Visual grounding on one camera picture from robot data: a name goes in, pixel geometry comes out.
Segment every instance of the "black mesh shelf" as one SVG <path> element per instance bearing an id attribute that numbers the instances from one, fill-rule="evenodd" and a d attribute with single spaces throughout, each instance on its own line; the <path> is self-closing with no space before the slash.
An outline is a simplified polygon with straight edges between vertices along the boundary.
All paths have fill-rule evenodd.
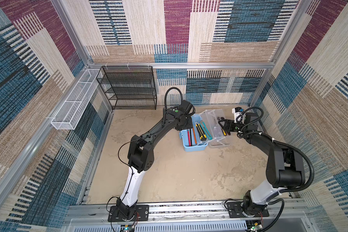
<path id="1" fill-rule="evenodd" d="M 97 78 L 113 109 L 156 109 L 152 67 L 103 66 Z"/>

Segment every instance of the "aluminum rail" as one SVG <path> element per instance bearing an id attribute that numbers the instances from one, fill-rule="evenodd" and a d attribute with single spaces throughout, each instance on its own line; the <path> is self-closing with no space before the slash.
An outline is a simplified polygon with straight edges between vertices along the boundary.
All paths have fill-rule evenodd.
<path id="1" fill-rule="evenodd" d="M 302 198 L 284 198 L 285 207 L 280 218 L 309 218 L 311 213 Z M 255 220 L 254 218 L 230 219 L 223 205 L 224 201 L 194 201 L 194 202 L 157 202 L 138 203 L 149 205 L 147 222 L 198 222 L 198 221 L 223 221 L 223 220 Z M 280 210 L 281 203 L 267 207 L 270 216 L 263 219 L 273 219 Z M 108 223 L 106 205 L 76 205 L 70 206 L 65 217 L 64 226 L 101 225 Z"/>
<path id="2" fill-rule="evenodd" d="M 90 64 L 90 68 L 101 68 L 102 66 L 152 66 L 154 69 L 268 69 L 273 68 L 273 62 L 219 62 L 219 63 L 95 63 Z"/>

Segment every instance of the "orange pencil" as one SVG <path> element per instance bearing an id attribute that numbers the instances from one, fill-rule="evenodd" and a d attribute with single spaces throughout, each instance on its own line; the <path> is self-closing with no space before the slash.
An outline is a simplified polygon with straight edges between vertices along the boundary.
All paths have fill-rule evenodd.
<path id="1" fill-rule="evenodd" d="M 196 141 L 196 134 L 195 134 L 195 128 L 193 127 L 192 130 L 193 130 L 193 137 L 195 137 L 195 144 L 197 144 L 197 141 Z"/>

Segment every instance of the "blue plastic tray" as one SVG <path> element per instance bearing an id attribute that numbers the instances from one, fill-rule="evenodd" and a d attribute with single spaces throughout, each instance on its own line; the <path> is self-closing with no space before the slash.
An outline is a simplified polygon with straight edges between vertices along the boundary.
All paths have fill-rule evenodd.
<path id="1" fill-rule="evenodd" d="M 179 132 L 179 138 L 181 138 L 183 140 L 183 147 L 184 147 L 184 150 L 187 152 L 189 152 L 189 151 L 203 151 L 203 150 L 205 150 L 205 148 L 208 145 L 208 143 L 204 144 L 204 142 L 206 142 L 206 141 L 202 142 L 200 140 L 199 133 L 197 132 L 197 129 L 195 126 L 195 122 L 200 123 L 201 120 L 202 119 L 201 119 L 200 115 L 198 115 L 198 114 L 192 115 L 192 124 L 193 124 L 193 127 L 195 129 L 195 136 L 196 136 L 196 140 L 197 140 L 197 145 L 189 146 L 188 132 L 187 132 L 188 130 L 182 130 Z M 195 144 L 195 138 L 193 137 L 193 130 L 191 129 L 191 131 L 192 131 L 192 144 Z"/>

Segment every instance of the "metal vent grille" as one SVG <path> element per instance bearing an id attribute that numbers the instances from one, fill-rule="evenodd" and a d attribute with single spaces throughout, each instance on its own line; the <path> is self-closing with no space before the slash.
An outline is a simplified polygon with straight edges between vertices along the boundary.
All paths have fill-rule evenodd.
<path id="1" fill-rule="evenodd" d="M 116 232 L 121 225 L 112 225 Z M 242 231 L 247 229 L 244 220 L 226 222 L 176 222 L 176 223 L 142 223 L 135 228 L 136 232 L 201 232 L 201 231 Z M 77 226 L 74 232 L 112 232 L 111 225 Z"/>
<path id="2" fill-rule="evenodd" d="M 98 86 L 96 77 L 101 75 L 99 69 L 88 69 L 84 72 L 51 121 L 57 130 L 74 130 L 76 128 Z"/>

